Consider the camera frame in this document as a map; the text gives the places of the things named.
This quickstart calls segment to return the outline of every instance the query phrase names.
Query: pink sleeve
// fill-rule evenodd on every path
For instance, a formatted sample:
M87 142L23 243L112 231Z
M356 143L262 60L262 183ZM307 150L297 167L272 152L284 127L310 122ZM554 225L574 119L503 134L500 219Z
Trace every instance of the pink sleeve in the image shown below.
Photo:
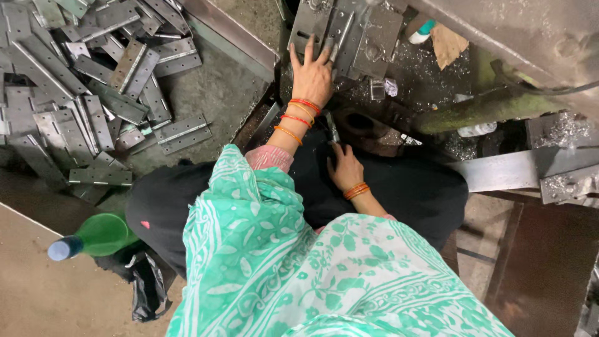
M262 145L257 149L246 153L246 160L254 170L267 169L269 167L278 167L283 172L288 173L294 158L285 150L273 145Z

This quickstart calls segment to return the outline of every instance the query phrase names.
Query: pile of metal hinges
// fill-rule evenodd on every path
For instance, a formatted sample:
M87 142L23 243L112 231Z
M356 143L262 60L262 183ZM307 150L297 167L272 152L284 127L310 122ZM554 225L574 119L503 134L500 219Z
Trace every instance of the pile of metal hinges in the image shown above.
M107 152L158 143L168 155L211 137L201 115L172 123L159 87L158 78L202 64L176 0L33 0L1 9L0 145L50 187L81 184L72 192L95 204L133 180Z

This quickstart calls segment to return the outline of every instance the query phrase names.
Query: orange bangle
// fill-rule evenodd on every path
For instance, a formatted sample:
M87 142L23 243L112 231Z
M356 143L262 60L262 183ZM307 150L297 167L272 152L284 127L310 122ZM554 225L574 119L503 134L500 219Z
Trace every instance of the orange bangle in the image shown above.
M291 136L291 137L293 137L295 140L297 140L297 141L298 141L298 143L299 143L300 145L303 145L303 144L304 144L304 143L302 143L302 142L301 142L301 139L299 139L299 138L298 138L298 136L296 136L295 134L292 134L292 133L291 133L291 131L289 131L289 130L287 130L287 129L284 129L284 128L282 128L282 127L278 126L278 125L277 125L276 127L274 127L274 129L275 129L275 130L281 130L281 131L283 131L284 133L286 133L286 134L290 135L290 136Z
M306 115L308 115L308 117L310 117L310 119L312 120L312 122L311 122L311 124L310 124L310 125L314 125L314 117L313 117L313 116L312 116L312 114L311 114L311 113L308 111L308 109L306 109L306 108L305 108L305 107L303 107L302 105L300 105L300 104L298 104L298 103L294 103L294 102L289 102L289 104L288 104L288 105L290 105L290 106L294 106L294 107L298 107L298 108L300 108L301 110L303 110L303 111L306 113Z
M368 192L368 191L370 191L370 187L366 187L365 189L362 189L362 190L360 190L358 192L355 192L354 194L348 196L346 199L351 200L351 199L357 197L358 195L360 195L362 193L365 193L365 192Z
M316 111L316 116L318 116L320 114L320 109L312 102L302 100L300 98L294 98L294 99L290 100L290 102L297 102L297 103L301 103L305 106L309 106L309 107L313 108L314 111Z
M291 119L294 119L296 121L302 122L302 123L308 125L308 129L312 129L312 125L310 125L310 123L306 122L305 120L303 120L301 118L293 117L293 116L288 116L288 115L281 116L281 119L283 119L283 118L291 118Z

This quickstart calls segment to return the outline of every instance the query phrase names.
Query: white bottle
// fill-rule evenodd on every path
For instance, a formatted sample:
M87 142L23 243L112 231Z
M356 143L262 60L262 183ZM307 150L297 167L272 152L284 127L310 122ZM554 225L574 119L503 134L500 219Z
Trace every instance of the white bottle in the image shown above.
M497 129L497 122L478 124L473 127L463 127L458 129L460 137L482 136L491 133Z

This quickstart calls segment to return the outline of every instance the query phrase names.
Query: woman's right hand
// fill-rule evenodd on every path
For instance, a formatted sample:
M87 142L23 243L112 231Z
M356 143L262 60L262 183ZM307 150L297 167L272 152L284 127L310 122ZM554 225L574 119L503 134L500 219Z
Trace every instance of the woman's right hand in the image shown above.
M351 146L345 145L345 152L338 143L333 143L332 147L337 156L337 167L333 169L330 158L326 160L326 167L337 188L345 193L348 189L364 182L364 166L353 155Z

